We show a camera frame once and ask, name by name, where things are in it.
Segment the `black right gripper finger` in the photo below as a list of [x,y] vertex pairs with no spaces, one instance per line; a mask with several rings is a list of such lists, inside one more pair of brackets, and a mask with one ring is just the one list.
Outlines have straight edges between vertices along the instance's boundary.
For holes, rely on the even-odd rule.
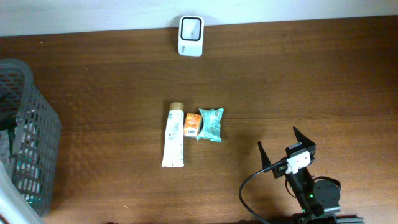
[[257,142],[258,148],[259,148],[259,152],[261,155],[261,163],[262,163],[262,169],[264,169],[266,172],[269,172],[269,168],[272,165],[271,161],[269,160],[263,146],[262,146],[262,142],[258,141]]
[[309,152],[316,151],[316,144],[312,140],[302,134],[295,126],[293,127],[293,130],[297,141],[301,142],[304,148],[306,148]]

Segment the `teal snack packet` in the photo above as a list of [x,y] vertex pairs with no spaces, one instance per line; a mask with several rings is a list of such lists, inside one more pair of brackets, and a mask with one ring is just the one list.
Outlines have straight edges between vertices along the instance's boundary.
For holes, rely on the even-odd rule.
[[202,119],[203,127],[199,132],[196,140],[207,139],[213,142],[222,142],[221,139],[221,119],[223,117],[224,109],[199,109]]

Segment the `orange tissue pack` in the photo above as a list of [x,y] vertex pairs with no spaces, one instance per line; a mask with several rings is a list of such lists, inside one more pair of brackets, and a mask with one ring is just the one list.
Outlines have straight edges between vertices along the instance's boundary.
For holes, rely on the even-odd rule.
[[199,114],[187,113],[183,129],[183,135],[196,138],[199,135],[202,123],[202,116]]

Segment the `white tube gold cap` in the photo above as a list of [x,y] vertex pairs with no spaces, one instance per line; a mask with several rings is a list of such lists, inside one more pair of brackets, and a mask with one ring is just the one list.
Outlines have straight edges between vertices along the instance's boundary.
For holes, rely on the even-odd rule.
[[164,155],[162,167],[183,167],[183,122],[184,105],[181,102],[170,104],[165,129]]

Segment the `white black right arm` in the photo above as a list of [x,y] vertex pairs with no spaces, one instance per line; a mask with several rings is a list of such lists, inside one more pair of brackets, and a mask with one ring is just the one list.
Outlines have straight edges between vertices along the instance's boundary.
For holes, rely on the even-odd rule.
[[364,223],[364,218],[337,215],[341,208],[341,183],[331,177],[313,177],[307,169],[315,160],[316,144],[293,127],[297,143],[285,149],[286,156],[272,164],[265,150],[258,142],[263,168],[270,168],[274,178],[285,177],[285,186],[290,187],[302,213],[291,217],[276,218],[270,223],[287,224],[349,224]]

